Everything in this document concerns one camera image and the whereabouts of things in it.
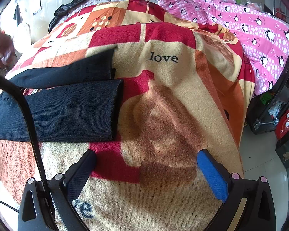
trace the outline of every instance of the printed rose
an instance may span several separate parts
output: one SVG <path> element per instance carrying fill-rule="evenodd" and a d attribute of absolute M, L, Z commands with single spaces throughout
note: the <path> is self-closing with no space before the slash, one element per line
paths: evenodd
<path fill-rule="evenodd" d="M 224 39 L 224 40 L 231 40 L 231 41 L 233 41 L 235 38 L 236 38 L 236 37 L 234 36 L 234 34 L 231 33 L 230 31 L 225 32 L 224 35 L 223 35 L 223 39 Z"/>

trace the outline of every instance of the hanging clothes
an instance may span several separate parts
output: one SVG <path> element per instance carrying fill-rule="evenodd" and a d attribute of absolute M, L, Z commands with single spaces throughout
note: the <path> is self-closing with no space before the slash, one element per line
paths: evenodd
<path fill-rule="evenodd" d="M 22 23 L 22 17 L 20 15 L 20 8 L 18 4 L 16 5 L 13 19 L 16 20 L 17 26 Z"/>
<path fill-rule="evenodd" d="M 30 69 L 11 79 L 20 88 L 43 88 L 26 96 L 39 141 L 114 140 L 123 80 L 112 80 L 112 55 L 113 49 L 64 67 Z M 6 92 L 0 94 L 0 139 L 30 141 L 20 108 Z"/>

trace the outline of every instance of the blanket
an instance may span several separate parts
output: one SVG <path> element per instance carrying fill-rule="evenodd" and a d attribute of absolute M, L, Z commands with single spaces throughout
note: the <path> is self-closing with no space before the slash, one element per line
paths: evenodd
<path fill-rule="evenodd" d="M 81 9 L 33 44 L 6 77 L 114 47 L 115 78 L 124 80 L 116 140 L 40 143 L 47 179 L 92 149 L 96 168 L 73 201 L 90 230 L 204 230 L 221 201 L 195 157 L 206 148 L 244 176 L 238 147 L 254 90 L 250 62 L 226 28 L 128 0 Z M 30 177 L 39 180 L 30 143 L 0 140 L 0 198 L 18 208 Z"/>
<path fill-rule="evenodd" d="M 289 56 L 289 27 L 231 0 L 193 1 L 206 12 L 209 23 L 221 24 L 239 38 L 255 72 L 254 96 L 272 89 Z"/>

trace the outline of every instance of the poster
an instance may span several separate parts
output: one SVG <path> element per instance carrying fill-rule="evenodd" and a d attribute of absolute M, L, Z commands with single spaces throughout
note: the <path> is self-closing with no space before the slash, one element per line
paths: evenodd
<path fill-rule="evenodd" d="M 33 15 L 35 15 L 41 9 L 41 0 L 31 0 L 31 11 L 33 11 Z"/>

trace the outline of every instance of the pink comforter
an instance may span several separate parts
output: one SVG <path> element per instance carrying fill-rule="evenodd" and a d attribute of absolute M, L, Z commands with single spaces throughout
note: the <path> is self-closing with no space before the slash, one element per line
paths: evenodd
<path fill-rule="evenodd" d="M 210 24 L 221 24 L 239 38 L 255 72 L 254 96 L 271 89 L 289 55 L 289 28 L 270 15 L 230 0 L 193 1 L 206 12 Z"/>

